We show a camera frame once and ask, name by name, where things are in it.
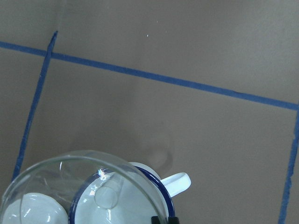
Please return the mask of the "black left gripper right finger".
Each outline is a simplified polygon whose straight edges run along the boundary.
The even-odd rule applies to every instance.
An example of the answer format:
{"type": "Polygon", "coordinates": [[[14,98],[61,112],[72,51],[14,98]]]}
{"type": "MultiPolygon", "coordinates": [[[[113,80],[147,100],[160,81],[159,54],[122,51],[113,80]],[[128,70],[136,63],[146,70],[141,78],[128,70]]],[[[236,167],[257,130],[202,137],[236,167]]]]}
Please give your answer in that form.
{"type": "Polygon", "coordinates": [[[168,224],[179,224],[178,217],[168,217],[168,224]]]}

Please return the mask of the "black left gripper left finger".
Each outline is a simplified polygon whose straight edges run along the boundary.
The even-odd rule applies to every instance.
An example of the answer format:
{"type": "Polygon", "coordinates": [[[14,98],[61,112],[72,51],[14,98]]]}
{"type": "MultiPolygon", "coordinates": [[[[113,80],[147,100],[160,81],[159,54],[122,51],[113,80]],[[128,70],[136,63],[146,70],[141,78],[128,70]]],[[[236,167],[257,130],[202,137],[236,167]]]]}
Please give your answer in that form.
{"type": "Polygon", "coordinates": [[[160,220],[158,216],[151,217],[151,224],[160,224],[160,220]]]}

